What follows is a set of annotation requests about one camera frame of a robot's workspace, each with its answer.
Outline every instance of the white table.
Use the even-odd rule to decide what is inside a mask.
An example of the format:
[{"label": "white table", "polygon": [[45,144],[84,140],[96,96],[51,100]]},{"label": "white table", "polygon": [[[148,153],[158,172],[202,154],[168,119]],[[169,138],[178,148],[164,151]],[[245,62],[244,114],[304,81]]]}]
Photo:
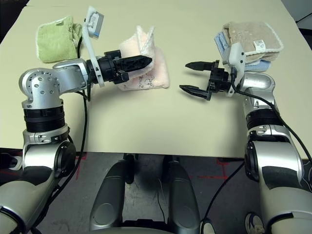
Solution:
[{"label": "white table", "polygon": [[[168,89],[131,92],[108,83],[104,88],[95,85],[89,104],[86,151],[243,157],[247,128],[241,97],[219,93],[208,102],[179,88],[180,84],[207,87],[208,72],[194,72],[184,65],[220,59],[214,36],[231,20],[262,20],[280,36],[285,49],[267,74],[276,81],[274,95],[284,120],[312,151],[312,52],[280,0],[77,2],[30,0],[0,45],[0,147],[23,145],[21,102],[26,97],[18,87],[20,75],[27,69],[53,66],[36,58],[37,27],[66,15],[82,22],[90,4],[105,15],[100,38],[92,40],[96,54],[117,49],[135,32],[136,25],[146,31],[154,25],[155,43],[164,52],[171,85]],[[88,59],[85,49],[82,58]],[[79,149],[82,100],[77,94],[62,98],[66,122]]]}]

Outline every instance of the silver metal panel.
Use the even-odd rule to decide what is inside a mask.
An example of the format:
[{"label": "silver metal panel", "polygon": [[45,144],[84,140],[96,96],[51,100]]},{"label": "silver metal panel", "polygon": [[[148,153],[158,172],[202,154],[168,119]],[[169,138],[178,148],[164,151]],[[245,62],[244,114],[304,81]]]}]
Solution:
[{"label": "silver metal panel", "polygon": [[55,180],[52,171],[47,181],[37,186],[26,181],[3,184],[0,187],[0,206],[17,214],[30,228],[58,182],[59,179]]},{"label": "silver metal panel", "polygon": [[262,167],[274,166],[292,169],[297,172],[298,178],[301,177],[301,163],[298,162],[298,154],[291,144],[266,141],[253,143],[257,152],[259,173],[262,174]]},{"label": "silver metal panel", "polygon": [[31,145],[27,150],[23,168],[29,166],[45,166],[54,169],[56,153],[61,143]]}]

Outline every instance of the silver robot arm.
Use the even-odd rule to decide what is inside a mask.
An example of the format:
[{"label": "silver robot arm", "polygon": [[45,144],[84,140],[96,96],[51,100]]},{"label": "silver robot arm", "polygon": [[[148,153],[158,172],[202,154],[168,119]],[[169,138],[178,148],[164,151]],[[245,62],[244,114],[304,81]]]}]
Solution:
[{"label": "silver robot arm", "polygon": [[[145,56],[121,58],[120,51],[97,57],[103,80],[115,84],[129,80],[128,72],[146,67]],[[90,60],[74,59],[53,69],[36,68],[23,73],[19,87],[27,96],[22,102],[23,173],[20,179],[0,187],[0,233],[27,233],[44,209],[61,178],[75,166],[76,149],[67,138],[63,100],[60,95],[91,88],[98,83],[97,68]]]},{"label": "silver robot arm", "polygon": [[268,233],[307,234],[312,230],[312,193],[300,184],[303,165],[291,134],[271,106],[275,82],[262,73],[245,73],[243,48],[240,43],[226,51],[223,64],[231,74],[218,68],[216,62],[191,62],[186,67],[193,70],[210,70],[207,90],[191,85],[181,85],[187,93],[210,100],[212,93],[235,92],[245,95],[244,114],[247,121],[245,153],[246,175],[259,183],[263,223]]}]

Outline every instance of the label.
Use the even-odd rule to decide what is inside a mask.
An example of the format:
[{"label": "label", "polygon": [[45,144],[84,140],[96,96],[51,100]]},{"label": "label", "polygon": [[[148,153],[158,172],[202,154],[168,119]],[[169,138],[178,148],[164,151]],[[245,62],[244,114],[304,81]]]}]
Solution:
[{"label": "label", "polygon": [[266,49],[265,43],[264,43],[263,40],[254,40],[253,44],[254,44],[254,47],[255,47],[256,51],[265,50]]}]

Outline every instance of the folded towel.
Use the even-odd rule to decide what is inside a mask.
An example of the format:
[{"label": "folded towel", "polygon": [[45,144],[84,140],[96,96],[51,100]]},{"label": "folded towel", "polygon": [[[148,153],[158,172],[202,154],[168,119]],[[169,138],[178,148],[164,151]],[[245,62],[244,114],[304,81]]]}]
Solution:
[{"label": "folded towel", "polygon": [[129,81],[118,87],[123,90],[141,90],[169,87],[169,76],[164,55],[160,48],[154,45],[154,27],[146,34],[140,26],[136,33],[119,46],[121,57],[144,55],[153,59],[145,68],[129,72]]},{"label": "folded towel", "polygon": [[[222,32],[218,33],[214,38],[218,50],[221,54],[223,60],[226,60],[226,54],[230,51],[230,46],[228,45],[224,34]],[[246,63],[245,71],[252,71],[252,72],[264,72],[268,70],[270,67],[270,62],[265,60],[257,60],[254,62]]]},{"label": "folded towel", "polygon": [[36,35],[37,57],[42,62],[77,58],[77,45],[82,26],[72,16],[39,26]]},{"label": "folded towel", "polygon": [[230,46],[241,43],[247,63],[260,59],[273,61],[284,48],[276,32],[264,22],[229,22],[223,26],[222,32]]}]

